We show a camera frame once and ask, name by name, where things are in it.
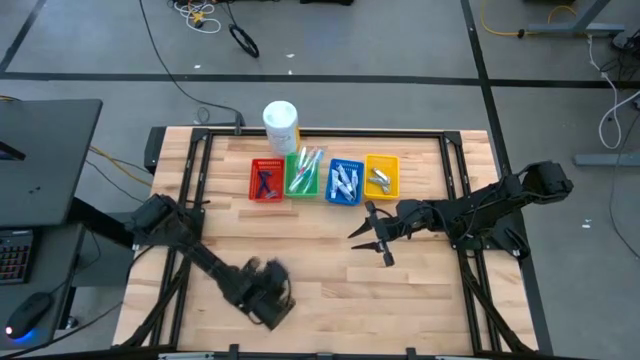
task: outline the blue light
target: blue light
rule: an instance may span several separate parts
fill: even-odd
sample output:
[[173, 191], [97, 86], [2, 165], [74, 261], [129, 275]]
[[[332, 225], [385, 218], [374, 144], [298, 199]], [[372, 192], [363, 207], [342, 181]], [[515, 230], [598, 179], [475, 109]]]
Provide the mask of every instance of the blue light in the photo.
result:
[[29, 340], [33, 339], [33, 337], [35, 336], [35, 333], [36, 329], [31, 329], [31, 331], [29, 331], [25, 336], [13, 340], [13, 342], [16, 344], [24, 344], [26, 342], [29, 342]]

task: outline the blue bin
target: blue bin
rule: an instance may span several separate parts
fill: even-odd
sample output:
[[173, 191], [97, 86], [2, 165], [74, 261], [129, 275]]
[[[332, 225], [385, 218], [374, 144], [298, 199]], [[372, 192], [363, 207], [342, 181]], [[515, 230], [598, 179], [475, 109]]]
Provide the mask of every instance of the blue bin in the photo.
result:
[[[344, 170], [347, 172], [349, 178], [351, 178], [352, 170], [355, 170], [358, 174], [358, 186], [356, 189], [355, 199], [353, 201], [348, 201], [342, 192], [338, 190], [336, 192], [336, 198], [331, 198], [331, 170], [338, 170], [338, 165], [342, 165]], [[329, 179], [327, 180], [327, 189], [324, 193], [324, 198], [331, 203], [340, 204], [340, 205], [351, 205], [355, 206], [360, 204], [360, 200], [362, 200], [362, 185], [364, 184], [364, 163], [358, 161], [350, 161], [343, 159], [331, 159], [331, 163], [329, 164]]]

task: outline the plastic bin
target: plastic bin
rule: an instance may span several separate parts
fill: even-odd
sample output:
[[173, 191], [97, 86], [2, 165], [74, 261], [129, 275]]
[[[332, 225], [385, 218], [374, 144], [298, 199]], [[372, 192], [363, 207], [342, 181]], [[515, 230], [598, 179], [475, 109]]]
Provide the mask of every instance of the plastic bin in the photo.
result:
[[[332, 199], [331, 198], [331, 184], [333, 183], [332, 178], [331, 178], [331, 170], [335, 169], [338, 170], [338, 165], [342, 165], [342, 167], [344, 168], [345, 172], [347, 173], [347, 176], [349, 176], [349, 178], [351, 178], [351, 173], [353, 170], [356, 171], [356, 174], [358, 174], [358, 185], [356, 186], [356, 193], [355, 193], [355, 198], [353, 199], [353, 201], [349, 201], [347, 200], [347, 198], [344, 197], [344, 195], [342, 194], [342, 192], [340, 190], [336, 191], [336, 198]], [[324, 194], [324, 198], [331, 203], [334, 204], [340, 204], [340, 205], [351, 205], [351, 206], [355, 206], [360, 204], [360, 201], [362, 200], [362, 183], [363, 183], [363, 179], [364, 179], [364, 164], [358, 161], [351, 161], [351, 160], [343, 160], [343, 159], [331, 159], [331, 163], [329, 164], [329, 179], [327, 180], [327, 189], [325, 191]]]
[[289, 191], [289, 185], [291, 185], [291, 182], [296, 177], [297, 161], [298, 161], [297, 153], [291, 153], [285, 157], [284, 194], [287, 195], [288, 197], [294, 197], [294, 198], [312, 198], [312, 197], [318, 196], [318, 177], [319, 177], [318, 174], [320, 173], [320, 169], [316, 169], [316, 172], [313, 175], [313, 179], [311, 180], [312, 183], [311, 183], [311, 187], [309, 188], [309, 191], [307, 191], [306, 193], [302, 192], [302, 189], [304, 188], [304, 184], [305, 184], [304, 182], [302, 183], [302, 185], [298, 186], [296, 191], [294, 192]]
[[[262, 181], [260, 180], [260, 171], [270, 171], [271, 176], [267, 177], [267, 185], [269, 190], [277, 191], [278, 194], [270, 199], [265, 198], [267, 192], [262, 191], [258, 197], [258, 191]], [[249, 182], [249, 200], [257, 202], [280, 202], [284, 197], [282, 192], [282, 183], [284, 179], [284, 160], [282, 159], [253, 159], [251, 162], [251, 181]]]
[[[369, 182], [369, 177], [375, 176], [372, 168], [385, 173], [391, 178], [390, 194], [385, 194], [378, 184]], [[369, 199], [395, 199], [400, 196], [400, 159], [397, 156], [367, 154], [365, 157], [364, 195]]]

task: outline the container lid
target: container lid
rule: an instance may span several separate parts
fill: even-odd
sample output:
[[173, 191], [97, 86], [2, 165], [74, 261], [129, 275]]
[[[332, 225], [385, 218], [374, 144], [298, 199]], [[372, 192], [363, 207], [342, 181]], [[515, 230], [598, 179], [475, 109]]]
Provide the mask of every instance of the container lid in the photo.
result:
[[274, 101], [264, 108], [262, 119], [268, 127], [286, 129], [298, 120], [298, 111], [290, 102]]

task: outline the yellow bin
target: yellow bin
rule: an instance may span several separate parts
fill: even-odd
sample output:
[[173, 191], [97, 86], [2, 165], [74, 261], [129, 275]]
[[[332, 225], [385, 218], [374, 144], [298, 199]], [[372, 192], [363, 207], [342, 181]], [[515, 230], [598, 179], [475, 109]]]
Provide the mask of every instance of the yellow bin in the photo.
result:
[[[385, 194], [378, 184], [369, 182], [369, 178], [375, 176], [373, 168], [376, 168], [391, 178], [390, 194]], [[364, 195], [369, 199], [395, 199], [400, 195], [400, 159], [397, 156], [367, 154], [364, 162]]]

